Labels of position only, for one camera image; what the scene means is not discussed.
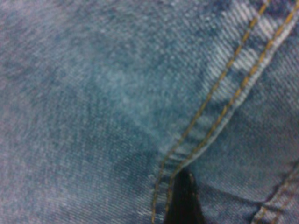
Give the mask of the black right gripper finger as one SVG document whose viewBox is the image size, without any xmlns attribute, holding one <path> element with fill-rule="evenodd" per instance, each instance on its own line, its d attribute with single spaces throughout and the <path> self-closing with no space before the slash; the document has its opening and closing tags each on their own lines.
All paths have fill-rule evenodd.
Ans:
<svg viewBox="0 0 299 224">
<path fill-rule="evenodd" d="M 199 192 L 194 175 L 187 169 L 175 177 L 172 199 L 165 215 L 165 224 L 204 224 Z"/>
</svg>

